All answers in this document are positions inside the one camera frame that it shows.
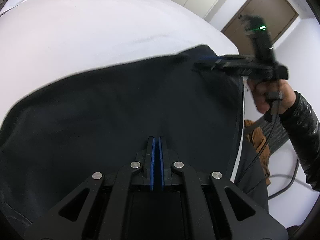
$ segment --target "brown cloth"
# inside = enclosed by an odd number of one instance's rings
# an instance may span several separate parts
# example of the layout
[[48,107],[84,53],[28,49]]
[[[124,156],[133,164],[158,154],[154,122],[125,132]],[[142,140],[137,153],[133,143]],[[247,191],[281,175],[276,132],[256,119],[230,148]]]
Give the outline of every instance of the brown cloth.
[[[245,127],[248,127],[253,123],[254,122],[251,120],[244,120]],[[261,150],[262,146],[266,141],[266,137],[264,136],[262,129],[260,127],[257,127],[256,129],[254,129],[252,133],[247,134],[246,138],[253,144],[253,147],[255,148],[256,153],[258,153]],[[267,145],[259,157],[261,166],[263,168],[264,176],[266,178],[267,186],[271,184],[269,180],[270,171],[268,169],[269,157],[270,157],[270,149],[269,149],[269,146]]]

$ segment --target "black garment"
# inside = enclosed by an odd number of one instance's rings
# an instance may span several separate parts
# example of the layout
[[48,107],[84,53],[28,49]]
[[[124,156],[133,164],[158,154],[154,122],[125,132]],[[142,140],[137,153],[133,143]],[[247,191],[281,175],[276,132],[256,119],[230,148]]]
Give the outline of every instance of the black garment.
[[[0,208],[11,225],[22,234],[92,173],[132,162],[148,136],[164,136],[197,171],[230,178],[243,126],[243,80],[196,70],[200,56],[215,53],[202,45],[73,75],[17,103],[0,130]],[[241,165],[254,153],[252,146],[242,152]],[[259,165],[240,185],[244,191],[264,179]],[[265,207],[266,188],[256,191],[250,196]]]
[[320,191],[319,120],[307,100],[300,93],[295,93],[296,102],[280,116],[280,121],[297,152],[307,183]]

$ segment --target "hand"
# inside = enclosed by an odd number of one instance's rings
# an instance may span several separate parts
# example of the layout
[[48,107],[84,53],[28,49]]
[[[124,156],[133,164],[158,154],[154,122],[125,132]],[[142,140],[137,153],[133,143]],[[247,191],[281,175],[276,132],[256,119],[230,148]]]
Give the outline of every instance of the hand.
[[[248,85],[250,87],[257,110],[260,113],[265,114],[270,109],[269,104],[266,102],[265,93],[278,91],[277,82],[267,81],[258,84],[257,81],[248,79]],[[283,114],[291,106],[293,106],[294,102],[296,101],[296,94],[286,80],[280,79],[279,87],[283,95],[283,99],[279,107],[279,114]]]

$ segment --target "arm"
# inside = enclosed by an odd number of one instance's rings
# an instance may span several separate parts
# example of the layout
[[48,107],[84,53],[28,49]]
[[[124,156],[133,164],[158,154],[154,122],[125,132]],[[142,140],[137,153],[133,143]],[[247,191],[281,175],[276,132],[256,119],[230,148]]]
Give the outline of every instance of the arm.
[[[264,114],[269,110],[264,94],[277,91],[275,82],[256,84],[248,80],[257,110]],[[279,82],[283,100],[279,108],[280,121],[288,132],[301,166],[314,190],[320,191],[320,131],[319,120],[305,98],[294,92],[285,80]]]

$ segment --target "round metal pin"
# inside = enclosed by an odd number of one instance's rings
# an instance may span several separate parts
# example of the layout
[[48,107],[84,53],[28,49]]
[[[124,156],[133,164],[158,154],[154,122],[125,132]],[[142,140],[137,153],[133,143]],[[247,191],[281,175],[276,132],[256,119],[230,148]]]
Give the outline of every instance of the round metal pin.
[[133,163],[130,164],[130,166],[131,166],[132,168],[135,168],[135,169],[139,168],[140,165],[141,165],[140,162],[133,162]]
[[184,164],[183,164],[182,162],[175,162],[175,163],[173,164],[173,166],[175,166],[175,167],[178,168],[178,169],[182,168],[183,165],[184,165]]
[[212,173],[212,177],[214,177],[215,179],[221,179],[222,178],[222,174],[218,171],[215,171]]
[[92,174],[93,179],[101,179],[102,178],[102,173],[101,172],[95,172]]

